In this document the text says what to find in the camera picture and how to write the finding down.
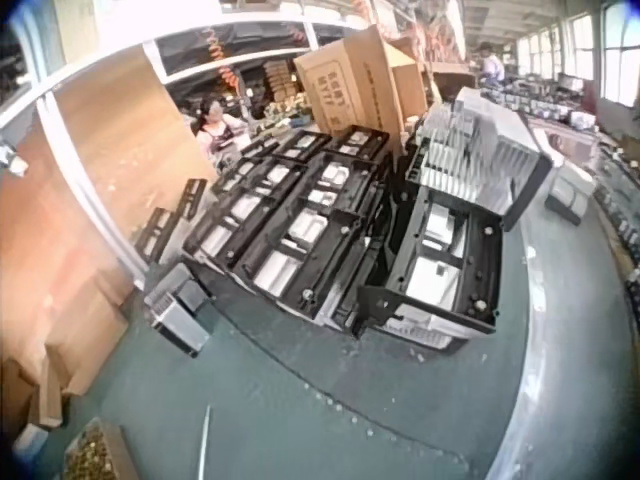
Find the green floor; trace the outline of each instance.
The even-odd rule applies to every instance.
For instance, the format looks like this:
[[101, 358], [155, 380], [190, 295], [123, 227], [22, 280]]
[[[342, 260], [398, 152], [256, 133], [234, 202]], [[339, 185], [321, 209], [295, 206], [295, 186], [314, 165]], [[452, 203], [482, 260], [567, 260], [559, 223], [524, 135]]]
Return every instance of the green floor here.
[[[373, 331], [352, 340], [265, 308], [217, 276], [216, 308], [200, 316], [213, 334], [195, 360], [132, 315], [94, 387], [72, 402], [69, 424], [50, 436], [42, 478], [60, 470], [68, 442], [97, 415], [123, 425], [142, 479], [195, 478], [207, 404], [206, 478], [484, 478], [503, 456], [516, 398], [537, 410], [524, 422], [535, 440], [521, 441], [522, 463], [508, 467], [513, 478], [613, 478], [589, 476], [602, 458], [587, 452], [615, 444], [626, 421], [616, 402], [636, 391], [622, 288], [592, 211], [576, 229], [536, 203], [523, 224], [531, 238], [520, 227], [505, 238], [497, 333], [450, 354]], [[536, 245], [538, 270], [530, 261], [527, 271], [525, 243]], [[528, 339], [530, 275], [542, 271], [546, 316], [534, 318], [548, 324]], [[527, 341], [545, 333], [535, 352], [542, 372], [521, 390]], [[579, 475], [569, 475], [579, 459]]]

